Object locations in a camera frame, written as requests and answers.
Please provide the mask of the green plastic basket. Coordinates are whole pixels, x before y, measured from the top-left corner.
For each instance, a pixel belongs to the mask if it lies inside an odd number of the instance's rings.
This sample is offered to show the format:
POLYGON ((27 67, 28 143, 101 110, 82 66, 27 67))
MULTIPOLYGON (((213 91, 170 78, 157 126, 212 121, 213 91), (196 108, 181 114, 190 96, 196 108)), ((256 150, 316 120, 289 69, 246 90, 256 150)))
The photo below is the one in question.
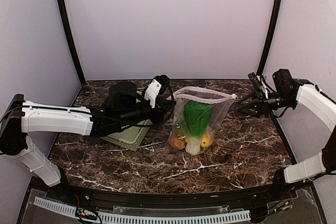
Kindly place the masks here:
POLYGON ((100 125, 99 134, 105 140, 129 150, 136 151, 142 142, 150 120, 145 120, 132 126, 115 118, 115 111, 129 106, 132 102, 142 102, 142 97, 136 88, 124 89, 111 87, 109 95, 101 105, 102 115, 107 117, 100 125))

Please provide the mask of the brown potato toy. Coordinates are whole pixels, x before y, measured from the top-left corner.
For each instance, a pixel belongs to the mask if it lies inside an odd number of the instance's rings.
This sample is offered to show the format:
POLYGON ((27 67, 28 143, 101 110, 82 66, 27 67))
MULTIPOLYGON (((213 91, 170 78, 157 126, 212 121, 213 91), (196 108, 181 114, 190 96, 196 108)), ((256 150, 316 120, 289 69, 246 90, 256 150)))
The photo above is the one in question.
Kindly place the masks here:
POLYGON ((176 135, 171 135, 169 137, 169 145, 172 149, 181 151, 185 149, 185 141, 183 139, 179 139, 176 135))

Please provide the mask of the green bok choy toy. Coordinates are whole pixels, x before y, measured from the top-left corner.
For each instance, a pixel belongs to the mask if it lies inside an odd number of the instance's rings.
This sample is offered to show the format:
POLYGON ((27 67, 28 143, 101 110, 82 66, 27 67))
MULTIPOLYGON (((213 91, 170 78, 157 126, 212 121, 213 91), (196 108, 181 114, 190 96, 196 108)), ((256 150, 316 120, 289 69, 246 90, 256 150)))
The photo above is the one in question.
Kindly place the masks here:
POLYGON ((201 140, 211 121, 214 108, 210 104, 188 101, 183 110, 185 125, 189 132, 186 151, 191 155, 201 152, 201 140))

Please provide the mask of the clear zip top bag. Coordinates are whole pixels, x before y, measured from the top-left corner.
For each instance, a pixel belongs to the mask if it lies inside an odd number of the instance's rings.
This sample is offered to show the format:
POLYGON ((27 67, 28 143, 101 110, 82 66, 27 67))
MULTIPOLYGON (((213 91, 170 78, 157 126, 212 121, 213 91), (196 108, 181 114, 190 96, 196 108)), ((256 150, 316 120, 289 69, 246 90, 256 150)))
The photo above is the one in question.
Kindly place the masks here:
POLYGON ((226 94, 200 87, 184 87, 173 93, 173 127, 168 145, 176 151, 196 156, 214 143, 236 94, 226 94))

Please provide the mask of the yellow lemon toy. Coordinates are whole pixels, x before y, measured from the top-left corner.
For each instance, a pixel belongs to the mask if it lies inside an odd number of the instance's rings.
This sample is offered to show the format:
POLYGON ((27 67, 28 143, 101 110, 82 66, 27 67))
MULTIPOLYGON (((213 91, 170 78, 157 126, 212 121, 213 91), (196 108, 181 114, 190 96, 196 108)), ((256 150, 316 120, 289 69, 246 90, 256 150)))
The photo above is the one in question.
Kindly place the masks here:
POLYGON ((211 132, 210 133, 205 132, 205 134, 203 135, 202 140, 201 140, 201 147, 202 148, 209 148, 213 144, 213 141, 214 141, 213 134, 211 132))

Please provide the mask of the yellow green citrus toy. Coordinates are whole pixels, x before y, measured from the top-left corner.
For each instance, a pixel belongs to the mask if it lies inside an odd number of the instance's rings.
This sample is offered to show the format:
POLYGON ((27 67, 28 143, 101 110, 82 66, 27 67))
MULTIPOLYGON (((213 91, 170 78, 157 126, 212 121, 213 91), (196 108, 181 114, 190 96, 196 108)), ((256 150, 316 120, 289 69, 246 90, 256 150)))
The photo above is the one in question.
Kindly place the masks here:
POLYGON ((179 127, 175 129, 175 134, 177 135, 177 137, 181 137, 181 138, 185 138, 188 136, 188 130, 186 128, 183 127, 179 127))

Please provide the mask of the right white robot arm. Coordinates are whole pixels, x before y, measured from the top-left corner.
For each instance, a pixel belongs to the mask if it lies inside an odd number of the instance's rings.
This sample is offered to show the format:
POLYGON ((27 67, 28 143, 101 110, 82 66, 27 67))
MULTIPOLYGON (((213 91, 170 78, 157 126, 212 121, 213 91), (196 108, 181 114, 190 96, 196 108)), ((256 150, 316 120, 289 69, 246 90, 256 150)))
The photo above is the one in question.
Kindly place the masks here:
POLYGON ((274 77, 272 91, 260 76, 251 74, 254 89, 238 101, 238 112, 261 118, 275 115, 277 109, 293 109, 280 119, 290 146, 299 159, 278 169, 266 193, 278 200, 305 182, 313 182, 320 193, 335 193, 335 103, 305 79, 274 77))

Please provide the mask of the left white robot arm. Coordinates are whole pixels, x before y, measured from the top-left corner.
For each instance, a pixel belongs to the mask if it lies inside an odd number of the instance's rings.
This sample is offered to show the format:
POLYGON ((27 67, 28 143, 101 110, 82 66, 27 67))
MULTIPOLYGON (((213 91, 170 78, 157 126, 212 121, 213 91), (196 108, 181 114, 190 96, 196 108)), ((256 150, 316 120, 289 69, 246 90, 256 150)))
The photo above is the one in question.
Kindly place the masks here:
POLYGON ((164 124, 172 115, 173 96, 163 97, 169 84, 157 80, 138 93, 137 85, 130 81, 112 85, 99 107, 61 107, 26 101, 16 94, 1 118, 1 154, 13 156, 35 173, 63 201, 74 197, 65 173, 53 164, 34 144, 30 132, 73 133, 83 136, 105 137, 130 127, 164 124))

